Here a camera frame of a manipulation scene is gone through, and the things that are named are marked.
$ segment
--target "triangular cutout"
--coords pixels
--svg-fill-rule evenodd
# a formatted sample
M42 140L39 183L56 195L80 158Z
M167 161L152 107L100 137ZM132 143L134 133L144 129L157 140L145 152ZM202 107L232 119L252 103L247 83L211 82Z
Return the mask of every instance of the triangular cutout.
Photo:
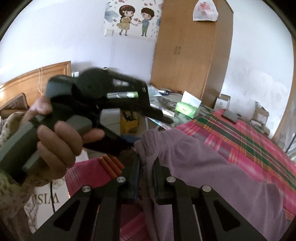
M71 206L68 207L68 209L64 211L64 213L54 222L54 226L65 231L69 231L71 229L79 205L79 200L76 200L74 203L72 203Z
M240 226L240 222L219 201L214 201L214 206L225 232Z

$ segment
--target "sleeve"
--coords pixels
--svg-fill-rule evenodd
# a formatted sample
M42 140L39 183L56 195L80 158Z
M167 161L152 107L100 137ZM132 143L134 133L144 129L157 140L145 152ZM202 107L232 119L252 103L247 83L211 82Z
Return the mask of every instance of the sleeve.
M16 112L7 118L0 135L0 148L18 130L23 116L24 113ZM23 220L23 207L28 202L34 188L44 186L49 182L50 180L36 174L28 176L24 183L20 185L7 173L0 170L0 217L12 234L17 230L21 230L22 226L28 226L23 222L17 222L18 224L22 223L22 226L11 227L13 223L16 223L15 220L20 218Z

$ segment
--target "wall switch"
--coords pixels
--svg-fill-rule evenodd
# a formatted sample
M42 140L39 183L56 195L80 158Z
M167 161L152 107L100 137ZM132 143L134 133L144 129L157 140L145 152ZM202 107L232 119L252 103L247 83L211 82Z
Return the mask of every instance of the wall switch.
M105 29L105 36L113 36L113 32L114 30L113 29Z
M71 76L72 77L79 77L79 72L78 71L77 72L72 72Z

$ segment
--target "cartoon boy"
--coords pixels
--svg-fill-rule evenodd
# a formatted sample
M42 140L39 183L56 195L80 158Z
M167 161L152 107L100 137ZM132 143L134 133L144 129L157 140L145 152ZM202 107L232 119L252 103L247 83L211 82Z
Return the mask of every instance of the cartoon boy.
M150 8L145 7L141 10L141 15L144 18L144 20L139 23L142 24L142 36L144 36L145 34L145 37L147 37L149 21L154 17L154 11Z

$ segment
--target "blue shirt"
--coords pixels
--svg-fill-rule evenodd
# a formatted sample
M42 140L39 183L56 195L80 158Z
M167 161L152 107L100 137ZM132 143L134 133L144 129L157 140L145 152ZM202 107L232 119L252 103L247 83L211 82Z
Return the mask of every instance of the blue shirt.
M143 27L144 27L144 28L149 26L149 20L147 20L147 19L144 19L144 20L142 21L142 23L143 23Z

